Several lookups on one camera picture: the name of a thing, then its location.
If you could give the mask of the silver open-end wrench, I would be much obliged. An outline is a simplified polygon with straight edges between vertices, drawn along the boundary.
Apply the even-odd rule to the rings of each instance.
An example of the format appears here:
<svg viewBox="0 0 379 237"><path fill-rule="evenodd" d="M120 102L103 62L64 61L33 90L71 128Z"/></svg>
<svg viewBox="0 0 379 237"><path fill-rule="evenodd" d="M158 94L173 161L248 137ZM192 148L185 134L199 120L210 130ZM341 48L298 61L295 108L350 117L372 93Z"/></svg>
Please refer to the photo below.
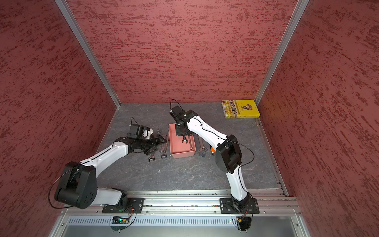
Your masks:
<svg viewBox="0 0 379 237"><path fill-rule="evenodd" d="M188 139L187 139L187 136L186 136L186 135L183 136L182 143L186 143L186 144L188 143Z"/></svg>

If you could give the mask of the orange handled adjustable wrench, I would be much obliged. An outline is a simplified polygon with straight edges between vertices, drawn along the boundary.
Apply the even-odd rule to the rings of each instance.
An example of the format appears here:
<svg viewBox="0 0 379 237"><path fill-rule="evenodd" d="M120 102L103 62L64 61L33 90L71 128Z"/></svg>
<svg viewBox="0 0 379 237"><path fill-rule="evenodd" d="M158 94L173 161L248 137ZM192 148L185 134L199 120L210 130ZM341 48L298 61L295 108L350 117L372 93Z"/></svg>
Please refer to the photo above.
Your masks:
<svg viewBox="0 0 379 237"><path fill-rule="evenodd" d="M215 156L215 151L213 150L212 146L209 145L204 139L202 139L199 135L198 142L199 142L199 151L198 154L205 158L206 154L210 154L211 156Z"/></svg>

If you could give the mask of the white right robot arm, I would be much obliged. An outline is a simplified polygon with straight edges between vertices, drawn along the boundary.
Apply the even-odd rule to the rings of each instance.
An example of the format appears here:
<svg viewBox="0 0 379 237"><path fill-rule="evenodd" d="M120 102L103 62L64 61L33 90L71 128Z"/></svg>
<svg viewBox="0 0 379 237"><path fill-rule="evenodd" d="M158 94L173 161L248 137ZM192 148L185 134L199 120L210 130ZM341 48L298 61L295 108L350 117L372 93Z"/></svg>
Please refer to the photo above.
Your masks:
<svg viewBox="0 0 379 237"><path fill-rule="evenodd" d="M216 165L227 175L234 206L245 208L252 196L242 177L242 152L237 138L218 132L192 110L186 112L176 106L170 110L170 115L176 122L176 135L185 137L197 134L215 150Z"/></svg>

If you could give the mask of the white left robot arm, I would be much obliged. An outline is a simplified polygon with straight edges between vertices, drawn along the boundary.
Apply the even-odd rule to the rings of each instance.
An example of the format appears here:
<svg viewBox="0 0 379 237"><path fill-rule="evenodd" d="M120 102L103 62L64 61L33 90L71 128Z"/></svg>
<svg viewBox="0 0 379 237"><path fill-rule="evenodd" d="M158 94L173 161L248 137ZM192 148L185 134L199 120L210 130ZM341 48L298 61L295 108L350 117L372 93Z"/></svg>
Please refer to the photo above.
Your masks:
<svg viewBox="0 0 379 237"><path fill-rule="evenodd" d="M89 206L105 205L116 212L130 209L127 192L121 189L99 188L98 176L113 163L131 153L149 155L160 145L167 143L161 135L149 139L120 137L108 148L79 163L67 163L63 174L53 183L54 199L67 207L86 209Z"/></svg>

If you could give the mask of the pink plastic storage box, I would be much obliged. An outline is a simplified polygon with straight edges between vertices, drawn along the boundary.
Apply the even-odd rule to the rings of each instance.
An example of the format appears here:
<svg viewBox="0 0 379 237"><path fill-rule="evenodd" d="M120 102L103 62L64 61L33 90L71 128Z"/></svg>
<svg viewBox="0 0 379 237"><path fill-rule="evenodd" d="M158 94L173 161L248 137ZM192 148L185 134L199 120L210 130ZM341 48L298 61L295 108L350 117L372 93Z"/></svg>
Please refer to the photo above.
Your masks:
<svg viewBox="0 0 379 237"><path fill-rule="evenodd" d="M192 142L195 146L195 140L193 135L192 136ZM170 143L170 154L174 159L180 159L180 158L186 158L186 157L192 157L195 155L196 146L193 151L190 150L190 144L189 142L182 143L183 137L176 135L175 130L175 123L172 123L169 125L169 143Z"/></svg>

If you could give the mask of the yellow book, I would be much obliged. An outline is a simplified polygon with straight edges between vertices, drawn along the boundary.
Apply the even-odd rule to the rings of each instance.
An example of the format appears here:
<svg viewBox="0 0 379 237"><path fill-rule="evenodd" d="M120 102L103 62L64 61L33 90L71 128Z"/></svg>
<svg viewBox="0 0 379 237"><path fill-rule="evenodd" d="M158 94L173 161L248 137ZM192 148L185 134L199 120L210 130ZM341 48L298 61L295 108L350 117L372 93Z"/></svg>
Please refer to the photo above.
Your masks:
<svg viewBox="0 0 379 237"><path fill-rule="evenodd" d="M259 118L260 112L254 100L223 100L222 107L227 119Z"/></svg>

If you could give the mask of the left controller board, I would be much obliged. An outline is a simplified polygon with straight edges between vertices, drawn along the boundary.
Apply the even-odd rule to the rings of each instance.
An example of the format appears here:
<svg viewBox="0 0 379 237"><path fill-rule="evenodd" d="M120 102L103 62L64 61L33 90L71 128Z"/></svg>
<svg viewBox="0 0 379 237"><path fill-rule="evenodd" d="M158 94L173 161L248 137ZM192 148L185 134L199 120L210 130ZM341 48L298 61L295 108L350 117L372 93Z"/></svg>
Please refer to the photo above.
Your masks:
<svg viewBox="0 0 379 237"><path fill-rule="evenodd" d="M112 218L112 224L115 225L126 225L130 221L130 217L120 217L120 216L114 216Z"/></svg>

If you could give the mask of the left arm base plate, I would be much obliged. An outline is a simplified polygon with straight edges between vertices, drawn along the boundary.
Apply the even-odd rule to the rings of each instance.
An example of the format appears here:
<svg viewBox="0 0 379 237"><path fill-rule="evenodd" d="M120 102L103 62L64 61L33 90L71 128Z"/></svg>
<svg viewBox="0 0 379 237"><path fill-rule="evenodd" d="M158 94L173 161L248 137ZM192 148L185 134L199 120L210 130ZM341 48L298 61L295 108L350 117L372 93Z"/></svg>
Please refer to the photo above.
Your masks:
<svg viewBox="0 0 379 237"><path fill-rule="evenodd" d="M104 205L102 213L121 215L124 213L131 214L131 212L133 212L140 214L142 212L144 202L145 199L143 197L128 197L127 199L121 200L117 205Z"/></svg>

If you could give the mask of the aluminium front rail frame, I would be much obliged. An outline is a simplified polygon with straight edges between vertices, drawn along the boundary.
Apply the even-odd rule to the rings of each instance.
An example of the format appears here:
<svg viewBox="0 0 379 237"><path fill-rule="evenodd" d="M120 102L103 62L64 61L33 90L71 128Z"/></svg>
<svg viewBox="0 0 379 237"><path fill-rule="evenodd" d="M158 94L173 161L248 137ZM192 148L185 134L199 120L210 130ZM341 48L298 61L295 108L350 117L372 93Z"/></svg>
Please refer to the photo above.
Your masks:
<svg viewBox="0 0 379 237"><path fill-rule="evenodd" d="M189 237L310 235L296 197L281 188L251 189L248 230L238 230L238 213L231 209L229 190L135 191L134 212L118 224L101 206L62 211L52 237Z"/></svg>

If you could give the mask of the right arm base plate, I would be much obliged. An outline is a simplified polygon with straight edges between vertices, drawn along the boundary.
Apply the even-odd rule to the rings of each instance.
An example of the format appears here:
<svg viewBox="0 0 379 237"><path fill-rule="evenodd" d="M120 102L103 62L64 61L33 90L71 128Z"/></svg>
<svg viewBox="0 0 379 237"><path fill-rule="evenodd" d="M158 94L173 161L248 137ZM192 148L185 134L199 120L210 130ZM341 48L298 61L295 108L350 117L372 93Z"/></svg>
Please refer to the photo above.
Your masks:
<svg viewBox="0 0 379 237"><path fill-rule="evenodd" d="M259 206L256 198L246 197L242 201L234 198L220 198L220 210L222 214L259 214Z"/></svg>

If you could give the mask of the aluminium corner post left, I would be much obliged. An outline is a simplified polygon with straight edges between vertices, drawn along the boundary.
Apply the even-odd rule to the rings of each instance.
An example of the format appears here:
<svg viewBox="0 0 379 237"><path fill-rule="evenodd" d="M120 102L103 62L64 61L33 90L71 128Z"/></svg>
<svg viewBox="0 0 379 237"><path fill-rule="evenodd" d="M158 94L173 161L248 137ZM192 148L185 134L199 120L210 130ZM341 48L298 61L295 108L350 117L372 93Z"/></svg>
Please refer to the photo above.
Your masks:
<svg viewBox="0 0 379 237"><path fill-rule="evenodd" d="M108 92L109 96L111 97L113 103L115 104L116 108L119 109L121 106L121 101L118 98L116 92L114 91L111 83L109 82L106 73L104 72L103 68L100 65L100 62L98 61L96 55L94 54L92 48L90 47L90 44L88 40L86 39L82 29L80 28L78 22L76 21L67 1L64 0L55 0L55 3L57 4L59 10L61 11L63 17L65 18L66 22L68 23L70 29L74 33L76 39L78 40L79 44L81 45L82 49L84 50L88 60L90 61L92 67L94 68L95 72L97 73L98 77L100 78L103 86L105 87L106 91Z"/></svg>

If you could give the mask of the aluminium corner post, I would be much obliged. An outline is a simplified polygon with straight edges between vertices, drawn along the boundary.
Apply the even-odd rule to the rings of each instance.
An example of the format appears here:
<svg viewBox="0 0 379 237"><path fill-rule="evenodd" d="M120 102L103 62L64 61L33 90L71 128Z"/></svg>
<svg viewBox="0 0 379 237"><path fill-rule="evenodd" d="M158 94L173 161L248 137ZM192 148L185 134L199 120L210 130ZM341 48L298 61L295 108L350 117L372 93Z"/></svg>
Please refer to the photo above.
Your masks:
<svg viewBox="0 0 379 237"><path fill-rule="evenodd" d="M119 109L121 106L121 101L118 98L116 92L114 91L111 83L109 82L106 73L104 72L103 68L100 65L100 62L98 61L96 55L94 54L92 48L90 47L90 44L88 40L86 39L82 29L80 28L78 22L76 21L67 1L64 0L55 0L55 3L57 4L59 10L61 11L63 17L65 18L66 22L68 23L70 29L74 33L76 39L78 40L79 44L81 45L82 49L84 50L88 60L90 61L92 67L94 68L95 72L97 73L98 77L100 78L103 86L105 87L106 91L108 92L109 96L111 97L113 103L115 104L116 108Z"/></svg>
<svg viewBox="0 0 379 237"><path fill-rule="evenodd" d="M302 15L303 15L304 11L305 11L308 3L309 3L309 0L298 0L297 1L297 4L294 8L294 11L291 15L291 18L290 18L288 24L286 26L286 29L283 33L283 36L280 40L280 43L277 47L277 50L274 54L274 57L273 57L270 65L269 65L269 68L268 68L267 73L264 77L264 80L263 80L263 82L262 82L262 84L261 84L261 86L257 92L257 95L254 99L257 106L261 102L263 95L264 95L266 89L268 88L268 85L269 85L269 83L270 83L270 81L271 81L271 79L275 73L275 70L276 70L277 66L279 65L279 62L280 62L290 40L291 40L291 38L295 32L295 29L296 29Z"/></svg>

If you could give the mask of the aluminium corner post right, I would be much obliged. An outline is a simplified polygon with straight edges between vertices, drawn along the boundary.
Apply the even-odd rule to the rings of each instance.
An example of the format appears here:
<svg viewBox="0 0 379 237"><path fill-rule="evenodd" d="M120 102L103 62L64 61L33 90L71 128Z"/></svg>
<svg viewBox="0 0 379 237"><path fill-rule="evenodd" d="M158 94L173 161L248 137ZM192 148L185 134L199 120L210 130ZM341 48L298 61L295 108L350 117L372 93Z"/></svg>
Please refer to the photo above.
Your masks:
<svg viewBox="0 0 379 237"><path fill-rule="evenodd" d="M257 106L261 102L263 95L264 95L266 89L268 88L268 85L269 85L269 83L270 83L270 81L271 81L271 79L275 73L275 70L276 70L277 66L279 65L279 62L280 62L290 40L291 40L291 38L295 32L295 29L296 29L302 15L303 15L304 11L305 11L308 3L309 3L309 0L298 0L297 1L297 4L294 8L294 11L291 15L291 18L290 18L288 24L286 26L286 29L283 33L283 36L280 40L280 43L277 47L277 50L274 54L274 57L273 57L270 65L269 65L269 68L268 68L267 73L264 77L264 80L263 80L263 82L262 82L262 84L261 84L261 86L257 92L257 95L254 99Z"/></svg>

